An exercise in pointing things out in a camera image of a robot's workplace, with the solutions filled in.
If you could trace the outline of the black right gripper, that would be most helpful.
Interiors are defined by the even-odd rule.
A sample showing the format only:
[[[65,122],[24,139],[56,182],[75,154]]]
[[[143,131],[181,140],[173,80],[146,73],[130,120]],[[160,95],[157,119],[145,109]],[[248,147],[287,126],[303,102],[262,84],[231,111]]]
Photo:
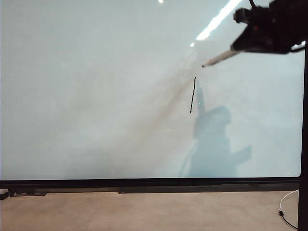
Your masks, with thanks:
[[[231,44],[231,50],[246,53],[287,54],[295,44],[291,15],[294,0],[273,0],[268,7],[240,8],[233,14],[236,23],[247,27]]]

